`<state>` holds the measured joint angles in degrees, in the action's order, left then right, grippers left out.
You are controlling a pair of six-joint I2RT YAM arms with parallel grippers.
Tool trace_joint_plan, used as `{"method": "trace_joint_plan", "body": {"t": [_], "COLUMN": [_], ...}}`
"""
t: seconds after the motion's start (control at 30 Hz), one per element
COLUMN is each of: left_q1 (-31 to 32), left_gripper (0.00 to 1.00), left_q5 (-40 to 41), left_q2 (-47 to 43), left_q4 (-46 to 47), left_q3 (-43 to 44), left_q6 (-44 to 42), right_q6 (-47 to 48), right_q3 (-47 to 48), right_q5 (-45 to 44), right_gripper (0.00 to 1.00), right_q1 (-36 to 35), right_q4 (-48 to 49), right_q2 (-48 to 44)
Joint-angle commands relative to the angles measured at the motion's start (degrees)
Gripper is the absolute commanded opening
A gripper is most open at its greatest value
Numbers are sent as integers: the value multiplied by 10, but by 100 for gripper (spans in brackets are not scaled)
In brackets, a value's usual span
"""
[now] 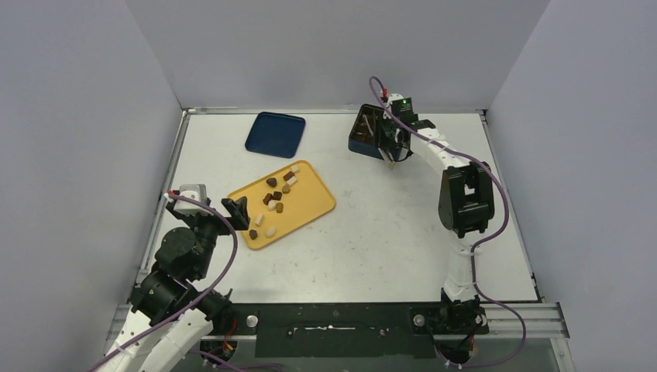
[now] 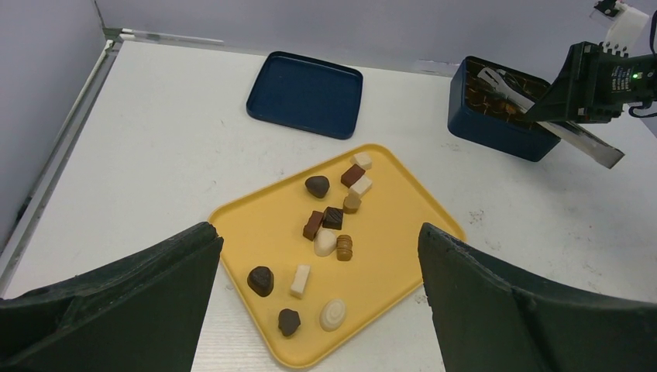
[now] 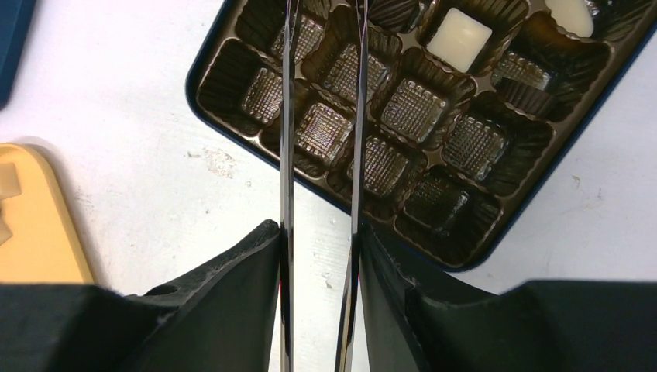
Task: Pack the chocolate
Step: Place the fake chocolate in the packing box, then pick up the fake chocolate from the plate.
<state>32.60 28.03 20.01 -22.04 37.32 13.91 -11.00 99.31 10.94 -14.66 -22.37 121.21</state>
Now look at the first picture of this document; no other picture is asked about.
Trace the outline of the yellow plastic tray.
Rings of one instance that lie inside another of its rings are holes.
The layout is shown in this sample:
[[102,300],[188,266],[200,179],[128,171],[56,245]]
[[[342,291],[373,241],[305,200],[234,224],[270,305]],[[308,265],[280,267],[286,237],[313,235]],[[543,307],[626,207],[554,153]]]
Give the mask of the yellow plastic tray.
[[245,198],[250,218],[246,246],[261,250],[332,211],[336,200],[313,166],[298,160],[228,195]]

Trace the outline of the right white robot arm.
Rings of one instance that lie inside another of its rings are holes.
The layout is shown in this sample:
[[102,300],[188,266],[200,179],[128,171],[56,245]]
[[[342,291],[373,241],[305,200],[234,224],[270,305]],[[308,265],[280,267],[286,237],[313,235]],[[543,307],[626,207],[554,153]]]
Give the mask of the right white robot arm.
[[399,94],[379,98],[383,109],[367,124],[374,146],[394,167],[405,156],[416,155],[441,176],[438,215],[448,231],[449,259],[442,297],[450,303],[439,311],[440,325],[456,332],[465,326],[470,314],[460,302],[477,297],[468,233],[484,233],[495,213],[493,185],[487,171],[476,162],[456,155],[446,137],[428,119],[418,118],[410,98]]

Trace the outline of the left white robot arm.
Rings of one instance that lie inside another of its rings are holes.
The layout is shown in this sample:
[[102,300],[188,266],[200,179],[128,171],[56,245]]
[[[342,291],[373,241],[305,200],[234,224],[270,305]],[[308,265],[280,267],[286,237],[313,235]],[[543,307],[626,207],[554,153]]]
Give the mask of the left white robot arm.
[[[130,294],[123,327],[93,371],[169,371],[203,336],[236,330],[230,295],[215,287],[236,258],[237,233],[249,228],[247,198],[223,198],[228,217],[212,208],[210,198],[196,200],[183,191],[165,198],[167,211],[184,226],[163,236],[150,272]],[[193,283],[206,277],[220,236],[232,237],[229,260],[199,291]]]

